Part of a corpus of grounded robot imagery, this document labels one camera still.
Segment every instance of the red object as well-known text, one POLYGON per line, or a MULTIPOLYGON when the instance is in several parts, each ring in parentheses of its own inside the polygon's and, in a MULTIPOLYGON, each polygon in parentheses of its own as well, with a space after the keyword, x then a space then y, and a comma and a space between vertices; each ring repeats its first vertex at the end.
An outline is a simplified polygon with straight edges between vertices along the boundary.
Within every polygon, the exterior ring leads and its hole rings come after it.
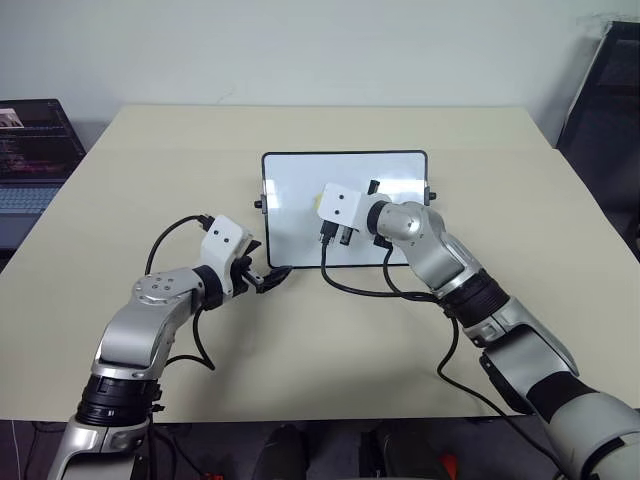
POLYGON ((451 477, 451 480, 456 480, 458 477, 458 459, 449 453, 445 453, 438 460, 447 470, 447 473, 451 477))

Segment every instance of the black wire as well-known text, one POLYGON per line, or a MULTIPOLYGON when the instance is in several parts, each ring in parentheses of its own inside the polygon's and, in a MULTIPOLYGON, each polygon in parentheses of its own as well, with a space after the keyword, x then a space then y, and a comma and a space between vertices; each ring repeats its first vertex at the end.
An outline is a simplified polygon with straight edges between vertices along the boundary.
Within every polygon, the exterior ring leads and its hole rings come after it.
POLYGON ((147 427, 147 448, 149 449, 149 480, 158 479, 158 452, 156 448, 155 428, 153 426, 153 413, 149 414, 149 426, 147 427))
POLYGON ((362 295, 365 297, 376 298, 404 298, 406 300, 418 301, 418 302, 436 302, 437 298, 430 293, 425 292, 374 292, 371 290, 361 290, 359 288, 349 287, 341 283, 336 282, 327 273, 327 243, 322 243, 322 257, 320 260, 320 272, 322 278, 334 288, 346 293, 352 293, 354 295, 362 295))
POLYGON ((169 424, 165 425, 165 428, 167 429, 167 435, 171 435, 176 438, 184 438, 193 430, 193 423, 169 424))
POLYGON ((27 461, 24 466, 24 472, 22 472, 23 480, 27 480, 27 475, 29 473, 29 469, 31 467, 31 462, 33 462, 33 456, 35 455, 36 448, 38 446, 39 433, 62 433, 64 432, 65 427, 62 428, 46 428, 49 425, 53 425, 56 422, 31 422, 31 426, 33 427, 33 438, 31 439, 31 444, 29 445, 29 452, 27 453, 27 461))
POLYGON ((216 366, 211 361, 211 358, 207 354, 207 351, 204 349, 204 345, 202 345, 202 340, 200 339, 200 315, 204 311, 204 308, 200 307, 196 310, 196 313, 193 316, 192 321, 192 329, 193 329, 193 342, 196 344, 196 349, 200 354, 200 357, 196 357, 195 355, 176 355, 167 360, 165 367, 167 365, 171 365, 172 363, 177 362, 178 360, 191 360, 193 362, 197 362, 200 365, 204 365, 212 372, 216 369, 216 366))
POLYGON ((178 453, 180 454, 180 456, 184 459, 185 462, 189 464, 191 468, 193 468, 193 471, 196 472, 201 477, 204 477, 204 470, 198 468, 198 466, 193 462, 193 460, 191 460, 189 455, 185 453, 185 451, 182 449, 182 446, 180 446, 180 443, 178 442, 177 438, 173 437, 173 443, 176 446, 176 449, 178 450, 178 453))
POLYGON ((166 230, 160 234, 158 239, 153 244, 153 247, 151 247, 151 251, 149 251, 149 256, 147 257, 147 265, 144 268, 144 274, 145 275, 149 275, 149 273, 151 273, 151 265, 153 264, 153 257, 156 256, 156 252, 158 251, 158 247, 160 246, 162 241, 166 238, 166 236, 169 235, 176 228, 178 228, 180 225, 183 225, 183 224, 185 224, 187 222, 191 222, 193 220, 200 220, 200 215, 189 215, 188 217, 181 218, 177 222, 174 222, 171 225, 169 225, 166 228, 166 230))
POLYGON ((456 382, 455 380, 453 380, 451 377, 448 377, 443 372, 444 367, 447 365, 447 363, 449 363, 449 361, 451 360, 451 358, 455 354, 456 349, 458 348, 458 339, 460 338, 460 329, 458 327, 458 321, 455 318, 451 318, 450 320, 451 320, 451 326, 453 327, 453 338, 451 339, 451 346, 449 347, 449 350, 444 355, 444 357, 442 357, 442 360, 440 361, 440 363, 438 364, 438 368, 436 369, 436 371, 438 372, 438 376, 442 380, 447 382, 449 385, 452 385, 452 386, 456 387, 457 389, 462 390, 463 392, 466 392, 469 395, 474 396, 478 400, 482 401, 485 405, 490 407, 492 410, 494 410, 498 415, 500 415, 511 426, 511 428, 513 428, 517 433, 519 433, 520 436, 529 443, 529 445, 531 445, 538 452, 540 452, 545 457, 547 457, 549 460, 551 460, 553 462, 553 464, 560 471, 562 471, 562 466, 560 465, 560 463, 556 459, 555 455, 553 453, 551 453, 549 450, 547 450, 546 448, 544 448, 542 445, 540 445, 538 442, 536 442, 533 438, 531 438, 500 407, 498 407, 495 403, 493 403, 491 400, 489 400, 484 395, 476 392, 475 390, 472 390, 471 388, 467 387, 466 385, 463 385, 463 384, 461 384, 459 382, 456 382))
POLYGON ((24 466, 24 472, 22 472, 22 480, 27 480, 27 474, 29 473, 29 467, 31 467, 31 462, 33 461, 33 455, 36 451, 36 446, 38 445, 38 430, 33 429, 33 438, 31 439, 31 445, 29 446, 29 453, 27 453, 27 462, 24 466))
MULTIPOLYGON (((327 256, 327 244, 326 243, 323 243, 323 245, 322 245, 322 260, 321 260, 321 263, 320 263, 322 277, 327 281, 327 283, 329 283, 330 285, 334 286, 335 288, 337 288, 339 290, 342 290, 344 292, 354 293, 356 295, 384 296, 384 297, 395 296, 395 297, 405 298, 406 300, 415 300, 415 297, 414 298, 407 297, 405 294, 420 294, 420 295, 430 295, 431 297, 433 297, 433 300, 430 299, 430 300, 421 300, 421 301, 432 301, 432 302, 436 302, 437 303, 437 298, 434 295, 420 293, 420 292, 402 292, 393 283, 393 280, 391 280, 391 276, 389 275, 389 259, 391 258, 391 254, 392 253, 393 253, 393 247, 391 246, 391 247, 388 248, 387 254, 385 255, 384 260, 382 262, 382 273, 384 275, 385 281, 387 282, 387 285, 393 291, 392 294, 381 295, 383 292, 368 292, 366 290, 359 290, 359 289, 347 287, 347 286, 341 285, 338 282, 335 282, 331 278, 329 278, 328 275, 326 274, 326 268, 325 268, 326 267, 326 256, 327 256)), ((458 321, 455 318, 450 318, 450 320, 451 320, 451 324, 453 326, 453 338, 451 339, 451 346, 449 347, 449 350, 447 351, 445 356, 442 358, 442 360, 440 361, 440 363, 438 364, 438 367, 436 369, 436 371, 438 372, 438 376, 442 380, 447 382, 449 385, 452 385, 453 387, 458 388, 459 390, 462 390, 463 392, 466 392, 469 395, 472 395, 475 398, 477 398, 478 400, 484 402, 487 406, 489 406, 496 413, 498 413, 498 415, 500 415, 509 424, 509 426, 511 426, 511 428, 513 428, 518 434, 520 434, 520 436, 524 440, 526 440, 533 448, 535 448, 538 452, 540 452, 541 454, 546 456, 549 460, 551 460, 553 462, 553 464, 558 468, 558 470, 562 471, 562 466, 560 465, 560 463, 556 459, 555 455, 553 453, 551 453, 548 449, 546 449, 542 445, 540 445, 538 442, 536 442, 533 438, 531 438, 524 430, 522 430, 522 428, 520 428, 511 418, 509 418, 509 416, 507 416, 507 414, 504 411, 502 411, 502 409, 500 409, 495 403, 493 403, 491 400, 489 400, 484 395, 482 395, 482 394, 476 392, 475 390, 467 387, 466 385, 463 385, 463 384, 461 384, 459 382, 456 382, 455 380, 453 380, 452 378, 448 377, 443 372, 444 367, 447 365, 447 363, 449 363, 449 361, 451 360, 451 358, 455 354, 456 349, 458 348, 458 340, 460 338, 460 330, 459 330, 459 327, 458 327, 458 321)))
POLYGON ((66 425, 62 426, 62 427, 53 427, 53 428, 48 428, 50 425, 55 425, 56 423, 59 422, 35 422, 32 421, 31 422, 31 426, 33 427, 34 430, 38 431, 39 433, 62 433, 64 432, 66 425))
POLYGON ((176 454, 176 446, 173 444, 171 438, 167 437, 162 433, 160 428, 156 428, 155 430, 156 438, 164 443, 169 449, 169 455, 171 455, 171 479, 175 480, 176 474, 178 471, 178 458, 176 454))

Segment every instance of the laptop screen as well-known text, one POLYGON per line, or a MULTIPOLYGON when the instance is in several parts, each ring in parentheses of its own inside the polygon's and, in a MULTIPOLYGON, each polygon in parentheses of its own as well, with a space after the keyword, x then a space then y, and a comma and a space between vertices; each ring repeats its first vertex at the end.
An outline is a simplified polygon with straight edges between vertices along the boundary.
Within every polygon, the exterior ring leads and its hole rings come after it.
POLYGON ((84 155, 58 100, 0 100, 0 182, 64 180, 84 155))

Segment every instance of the black chair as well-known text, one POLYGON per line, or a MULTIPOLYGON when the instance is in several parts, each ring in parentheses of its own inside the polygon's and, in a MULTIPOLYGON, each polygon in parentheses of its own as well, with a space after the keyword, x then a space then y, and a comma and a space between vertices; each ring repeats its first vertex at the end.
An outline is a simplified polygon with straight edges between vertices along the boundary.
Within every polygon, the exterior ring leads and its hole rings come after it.
POLYGON ((557 148, 640 260, 640 24, 613 22, 557 148))

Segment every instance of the table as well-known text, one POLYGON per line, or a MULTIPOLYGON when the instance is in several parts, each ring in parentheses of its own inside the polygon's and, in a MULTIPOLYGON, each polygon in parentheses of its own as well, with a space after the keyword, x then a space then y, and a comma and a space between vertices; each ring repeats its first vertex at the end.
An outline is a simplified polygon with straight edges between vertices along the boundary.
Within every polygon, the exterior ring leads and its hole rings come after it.
MULTIPOLYGON (((0 417, 75 411, 105 325, 175 219, 224 213, 264 239, 264 152, 397 148, 428 152, 448 230, 565 342, 583 381, 640 406, 638 264, 523 110, 129 106, 0 274, 0 417)), ((155 268, 194 265, 201 238, 176 231, 155 268)), ((264 272, 264 249, 254 258, 264 272)), ((420 287, 406 267, 392 275, 420 287)), ((334 276, 384 286, 371 268, 334 276)), ((168 367, 160 422, 490 413, 437 378, 451 329, 436 307, 347 295, 317 270, 201 326, 218 369, 168 367)), ((194 350, 181 329, 172 353, 194 350)), ((462 339, 448 372, 499 400, 479 354, 462 339)))

